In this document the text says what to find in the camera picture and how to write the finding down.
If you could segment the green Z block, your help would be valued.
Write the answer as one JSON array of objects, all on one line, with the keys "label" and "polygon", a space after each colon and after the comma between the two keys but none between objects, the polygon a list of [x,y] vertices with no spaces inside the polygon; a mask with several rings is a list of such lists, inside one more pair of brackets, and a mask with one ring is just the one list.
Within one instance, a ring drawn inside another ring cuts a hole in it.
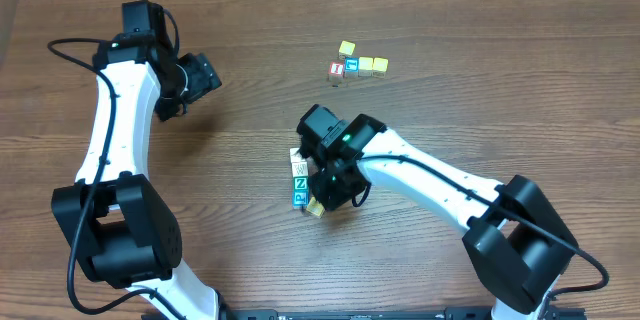
[{"label": "green Z block", "polygon": [[308,192],[308,177],[298,176],[293,178],[293,192]]}]

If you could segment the blue P block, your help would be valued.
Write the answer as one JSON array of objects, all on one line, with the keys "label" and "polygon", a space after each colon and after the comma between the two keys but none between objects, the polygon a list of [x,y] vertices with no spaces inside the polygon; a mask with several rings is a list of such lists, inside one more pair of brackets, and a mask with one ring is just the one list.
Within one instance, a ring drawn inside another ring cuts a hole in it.
[{"label": "blue P block", "polygon": [[308,190],[295,190],[292,193],[292,207],[294,209],[301,209],[308,206],[310,201],[310,193]]}]

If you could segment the white patterned block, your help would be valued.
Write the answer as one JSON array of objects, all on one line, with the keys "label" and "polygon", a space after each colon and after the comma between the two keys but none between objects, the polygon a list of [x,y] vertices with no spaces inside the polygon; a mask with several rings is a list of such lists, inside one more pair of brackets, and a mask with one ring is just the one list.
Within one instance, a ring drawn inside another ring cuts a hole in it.
[{"label": "white patterned block", "polygon": [[291,170],[292,170],[292,176],[294,178],[309,176],[309,169],[306,161],[292,162]]}]

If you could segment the plain white wooden block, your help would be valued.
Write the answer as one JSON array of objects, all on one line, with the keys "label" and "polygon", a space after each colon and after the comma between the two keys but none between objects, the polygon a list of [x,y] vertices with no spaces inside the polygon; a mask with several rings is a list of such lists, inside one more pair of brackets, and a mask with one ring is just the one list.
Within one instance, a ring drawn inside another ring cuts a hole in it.
[{"label": "plain white wooden block", "polygon": [[290,148],[289,156],[291,163],[301,163],[306,161],[306,159],[301,155],[299,148]]}]

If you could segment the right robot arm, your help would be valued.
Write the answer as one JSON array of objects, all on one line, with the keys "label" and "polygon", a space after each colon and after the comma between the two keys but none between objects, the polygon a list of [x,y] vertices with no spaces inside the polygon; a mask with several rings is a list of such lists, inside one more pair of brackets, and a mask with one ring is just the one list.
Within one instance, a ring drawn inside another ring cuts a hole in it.
[{"label": "right robot arm", "polygon": [[372,187],[399,193],[462,236],[494,319],[542,319],[551,293],[578,246],[533,181],[508,183],[466,173],[409,144],[365,114],[352,122],[312,106],[297,126],[299,152],[317,172],[310,191],[327,211],[359,206]]}]

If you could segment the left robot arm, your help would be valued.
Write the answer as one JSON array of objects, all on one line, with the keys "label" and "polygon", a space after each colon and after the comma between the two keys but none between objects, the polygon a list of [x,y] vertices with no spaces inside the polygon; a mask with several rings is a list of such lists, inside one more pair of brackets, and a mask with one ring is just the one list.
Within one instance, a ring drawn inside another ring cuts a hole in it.
[{"label": "left robot arm", "polygon": [[128,2],[122,17],[122,33],[97,40],[86,66],[98,88],[87,154],[73,185],[52,194],[70,245],[67,295],[87,315],[140,296],[167,319],[226,319],[220,294],[186,264],[178,221],[148,173],[152,119],[186,114],[221,81],[204,54],[179,53],[161,5]]}]

